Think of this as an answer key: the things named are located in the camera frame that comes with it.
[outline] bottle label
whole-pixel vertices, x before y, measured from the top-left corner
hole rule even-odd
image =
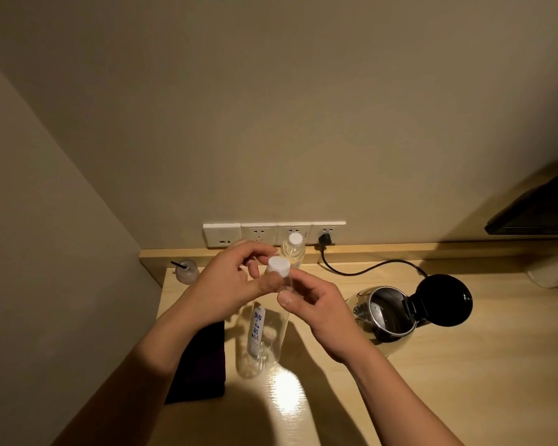
[[[248,336],[248,352],[254,358],[260,354],[260,341],[262,340],[262,327],[265,324],[265,309],[260,305],[252,312],[250,322],[250,335]]]

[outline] wall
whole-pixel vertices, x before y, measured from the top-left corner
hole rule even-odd
[[[44,445],[155,319],[138,245],[0,74],[0,445]]]
[[[0,69],[141,247],[486,238],[558,160],[558,0],[0,0]]]

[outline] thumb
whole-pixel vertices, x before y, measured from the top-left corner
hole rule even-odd
[[[277,291],[283,285],[283,278],[278,272],[266,272],[258,278],[246,282],[245,297],[248,301],[261,295]]]
[[[288,312],[293,313],[303,320],[309,326],[312,326],[316,321],[316,311],[314,305],[306,302],[302,297],[284,290],[277,294],[277,302]]]

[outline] television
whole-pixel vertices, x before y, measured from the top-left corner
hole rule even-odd
[[[521,195],[485,230],[490,235],[558,235],[558,176]]]

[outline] black kettle lid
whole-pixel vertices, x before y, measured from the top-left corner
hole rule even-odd
[[[409,301],[416,321],[426,319],[442,327],[453,327],[466,321],[473,309],[467,286],[446,274],[426,277]]]

